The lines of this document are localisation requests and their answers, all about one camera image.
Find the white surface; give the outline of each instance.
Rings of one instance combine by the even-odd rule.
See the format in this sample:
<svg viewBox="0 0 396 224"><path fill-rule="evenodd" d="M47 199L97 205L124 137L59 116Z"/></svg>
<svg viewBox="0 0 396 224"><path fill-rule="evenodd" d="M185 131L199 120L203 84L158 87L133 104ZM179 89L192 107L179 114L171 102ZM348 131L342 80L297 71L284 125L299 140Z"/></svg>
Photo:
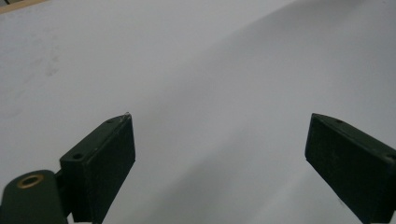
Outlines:
<svg viewBox="0 0 396 224"><path fill-rule="evenodd" d="M395 21L390 0L53 0L0 15L0 186L57 171L129 111L136 163L105 223L359 223L305 140L316 112L396 147Z"/></svg>

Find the screw hole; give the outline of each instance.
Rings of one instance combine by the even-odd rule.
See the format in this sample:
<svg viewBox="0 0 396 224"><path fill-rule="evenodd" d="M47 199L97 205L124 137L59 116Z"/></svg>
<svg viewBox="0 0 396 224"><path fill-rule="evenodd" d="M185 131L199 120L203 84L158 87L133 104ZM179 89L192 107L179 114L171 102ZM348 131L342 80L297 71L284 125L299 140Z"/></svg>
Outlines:
<svg viewBox="0 0 396 224"><path fill-rule="evenodd" d="M24 179L20 180L17 186L20 189L29 189L40 183L43 179L44 179L43 175L29 175Z"/></svg>
<svg viewBox="0 0 396 224"><path fill-rule="evenodd" d="M82 154L81 153L75 154L73 156L73 159L75 159L75 160L78 160L78 159L81 159L81 158L82 158Z"/></svg>

